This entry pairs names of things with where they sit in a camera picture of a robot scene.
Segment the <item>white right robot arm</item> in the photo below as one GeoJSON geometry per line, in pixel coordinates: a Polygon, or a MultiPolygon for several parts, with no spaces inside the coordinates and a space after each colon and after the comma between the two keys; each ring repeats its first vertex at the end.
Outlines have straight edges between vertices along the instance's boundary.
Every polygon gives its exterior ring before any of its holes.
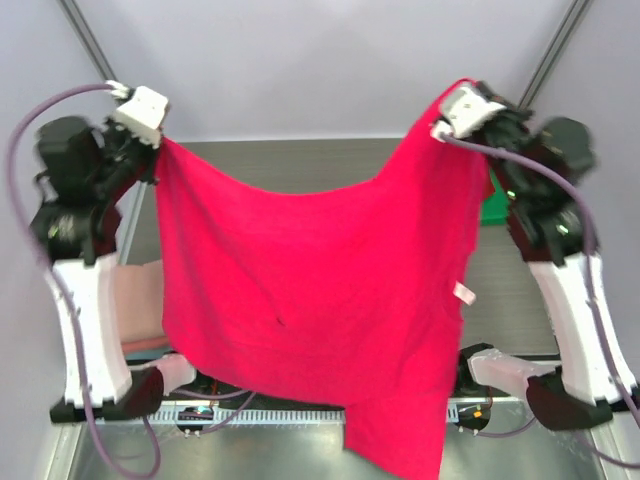
{"type": "Polygon", "coordinates": [[[577,191],[596,164],[587,127],[555,117],[531,131],[531,112],[482,82],[462,83],[440,112],[450,142],[483,154],[507,197],[508,231],[542,294],[560,356],[551,367],[476,344],[460,352],[453,388],[470,396],[485,386],[517,397],[552,431],[637,414],[639,383],[617,341],[596,229],[577,191]]]}

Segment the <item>hot pink t shirt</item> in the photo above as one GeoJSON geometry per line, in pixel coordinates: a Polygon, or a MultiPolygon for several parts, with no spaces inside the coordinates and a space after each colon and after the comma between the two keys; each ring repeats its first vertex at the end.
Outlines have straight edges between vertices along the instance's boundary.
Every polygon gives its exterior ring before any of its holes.
{"type": "Polygon", "coordinates": [[[440,472],[484,158],[431,135],[429,106],[381,171],[264,191],[166,141],[156,164],[162,326],[200,372],[341,406],[346,446],[403,479],[440,472]]]}

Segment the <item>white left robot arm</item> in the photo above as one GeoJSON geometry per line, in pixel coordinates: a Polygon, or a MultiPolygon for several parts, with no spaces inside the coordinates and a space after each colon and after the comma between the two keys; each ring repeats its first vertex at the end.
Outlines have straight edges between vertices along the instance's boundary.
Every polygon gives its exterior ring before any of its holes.
{"type": "Polygon", "coordinates": [[[205,397],[212,387],[206,369],[176,354],[130,369],[120,344],[116,204],[135,183],[153,182],[158,147],[111,119],[96,128],[66,116],[38,130],[36,151],[44,169],[35,181],[49,182],[57,195],[41,204],[30,225],[50,262],[46,281],[66,359],[64,393],[49,411],[52,423],[149,416],[177,388],[193,400],[205,397]]]}

